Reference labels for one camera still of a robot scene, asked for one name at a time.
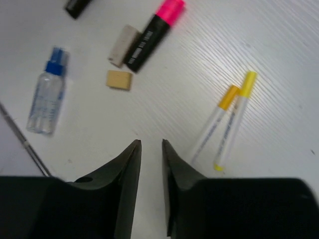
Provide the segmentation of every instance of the pink cap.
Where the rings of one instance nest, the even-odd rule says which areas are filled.
[[[159,7],[156,15],[173,26],[182,13],[185,2],[183,0],[165,0]]]

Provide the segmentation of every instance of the blue bottle cap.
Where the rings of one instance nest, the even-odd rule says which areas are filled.
[[[62,76],[65,70],[65,52],[62,48],[54,47],[51,58],[46,63],[45,71],[56,76]]]

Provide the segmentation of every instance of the yellow pen end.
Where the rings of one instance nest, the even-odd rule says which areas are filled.
[[[223,110],[228,110],[229,106],[233,102],[236,95],[238,95],[240,92],[240,89],[237,86],[230,86],[227,93],[224,95],[224,97],[221,99],[221,101],[218,104],[218,107],[222,108]]]
[[[241,87],[241,91],[239,93],[240,96],[247,97],[247,98],[250,97],[250,94],[253,90],[256,78],[257,78],[256,72],[249,71],[247,73],[246,79],[245,79],[245,81]]]
[[[224,167],[221,167],[221,166],[217,165],[216,163],[214,163],[214,169],[215,169],[216,171],[219,171],[219,172],[224,171]]]

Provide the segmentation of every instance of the small wooden cube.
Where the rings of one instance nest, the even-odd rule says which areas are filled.
[[[129,91],[131,89],[132,74],[123,71],[108,71],[106,85],[108,87]]]

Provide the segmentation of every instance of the white pen with yellow cap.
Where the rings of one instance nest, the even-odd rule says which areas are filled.
[[[205,124],[203,130],[199,134],[196,142],[190,147],[188,152],[186,153],[184,159],[186,162],[190,162],[191,164],[196,160],[199,153],[204,148],[205,144],[214,133],[218,124],[222,120],[232,101],[239,94],[239,88],[237,86],[232,85],[227,93],[224,95],[218,106],[214,109],[211,116],[208,118],[207,123]]]
[[[219,146],[218,153],[214,160],[214,169],[217,171],[223,171],[225,161],[229,157],[230,151],[234,144],[236,134],[238,132],[245,109],[247,107],[250,94],[254,87],[256,77],[257,77],[257,73],[252,71],[248,72],[246,75],[246,79],[240,90],[235,108],[230,116],[226,131],[224,133],[223,140]]]

